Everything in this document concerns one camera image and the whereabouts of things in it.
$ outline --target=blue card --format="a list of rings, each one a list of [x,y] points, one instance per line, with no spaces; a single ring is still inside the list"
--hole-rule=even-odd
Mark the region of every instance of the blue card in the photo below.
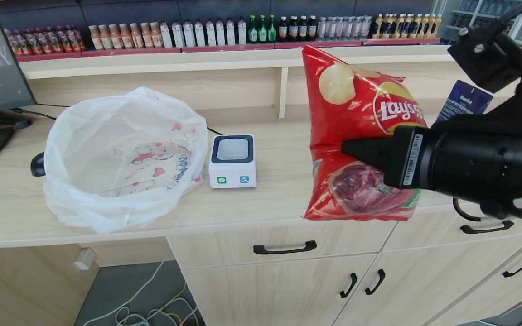
[[[456,81],[436,122],[452,118],[456,114],[483,114],[493,95],[464,81]]]

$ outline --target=green bottle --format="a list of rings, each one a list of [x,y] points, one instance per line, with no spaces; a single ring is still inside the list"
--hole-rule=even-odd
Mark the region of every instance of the green bottle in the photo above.
[[[255,15],[249,16],[251,22],[249,23],[249,43],[257,43],[257,27],[255,27]]]
[[[269,29],[267,30],[269,36],[269,43],[275,43],[277,39],[277,30],[275,29],[275,15],[269,15]]]
[[[259,43],[267,42],[267,29],[265,28],[265,15],[259,16]]]

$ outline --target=red chip bag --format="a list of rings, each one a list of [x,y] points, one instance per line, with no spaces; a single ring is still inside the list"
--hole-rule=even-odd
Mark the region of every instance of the red chip bag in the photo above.
[[[426,126],[403,78],[354,68],[311,46],[302,54],[314,178],[305,218],[406,221],[420,191],[386,186],[382,171],[341,151],[343,140],[390,137],[399,125]]]

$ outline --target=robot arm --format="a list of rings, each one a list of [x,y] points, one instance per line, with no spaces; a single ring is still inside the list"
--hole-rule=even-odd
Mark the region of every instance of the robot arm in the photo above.
[[[515,95],[484,115],[461,114],[431,128],[399,126],[390,139],[356,139],[342,152],[385,173],[396,188],[423,188],[522,218],[522,48],[501,33],[522,5],[488,27],[462,29],[448,52],[479,87],[495,93],[520,78]]]

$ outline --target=wall outlet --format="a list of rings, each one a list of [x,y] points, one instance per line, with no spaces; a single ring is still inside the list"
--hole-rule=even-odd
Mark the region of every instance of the wall outlet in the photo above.
[[[96,253],[91,248],[82,248],[74,264],[81,270],[89,270],[96,259]]]

